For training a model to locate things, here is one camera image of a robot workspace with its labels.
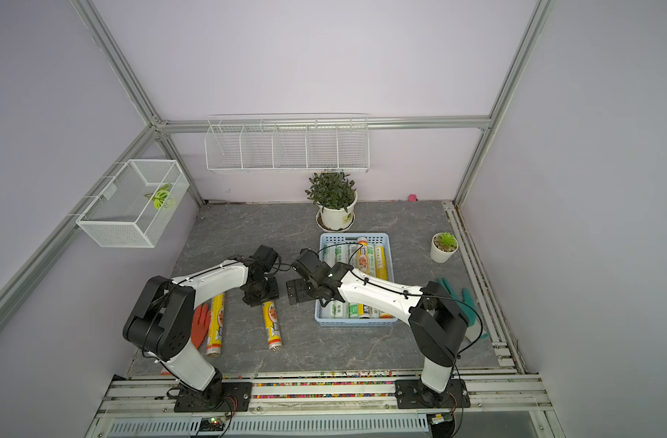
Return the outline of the yellow plastic wrap roll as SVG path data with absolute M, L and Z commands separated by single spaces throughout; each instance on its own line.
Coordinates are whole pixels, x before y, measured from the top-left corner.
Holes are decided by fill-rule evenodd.
M 386 267 L 386 253 L 384 253 L 384 246 L 375 244 L 373 249 L 375 250 L 375 276 L 378 279 L 387 280 L 388 271 Z

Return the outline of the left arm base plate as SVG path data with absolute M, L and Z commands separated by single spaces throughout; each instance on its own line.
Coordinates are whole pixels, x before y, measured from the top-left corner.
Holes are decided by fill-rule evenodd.
M 188 388 L 183 383 L 177 388 L 175 412 L 246 412 L 253 386 L 251 383 L 220 381 L 203 392 Z

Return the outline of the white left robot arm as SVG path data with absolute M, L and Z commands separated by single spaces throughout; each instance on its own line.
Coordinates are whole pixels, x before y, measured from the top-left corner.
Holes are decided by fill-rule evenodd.
M 221 373 L 191 341 L 195 310 L 233 289 L 247 297 L 264 292 L 276 299 L 279 292 L 271 270 L 280 263 L 273 248 L 260 246 L 250 257 L 228 259 L 191 275 L 152 277 L 123 326 L 123 338 L 158 360 L 184 389 L 218 398 Z

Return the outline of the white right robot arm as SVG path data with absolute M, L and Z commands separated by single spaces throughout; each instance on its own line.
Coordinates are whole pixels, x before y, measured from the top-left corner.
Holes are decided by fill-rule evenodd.
M 349 264 L 333 266 L 304 249 L 292 263 L 295 282 L 322 304 L 362 304 L 406 324 L 425 358 L 419 392 L 439 397 L 448 391 L 470 321 L 459 303 L 436 282 L 406 286 L 371 277 Z

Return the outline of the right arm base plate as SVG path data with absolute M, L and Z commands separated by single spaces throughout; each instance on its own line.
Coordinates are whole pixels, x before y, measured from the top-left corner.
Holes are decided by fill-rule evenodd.
M 466 383 L 451 379 L 444 392 L 435 392 L 420 379 L 395 381 L 394 396 L 398 409 L 466 409 L 471 406 Z

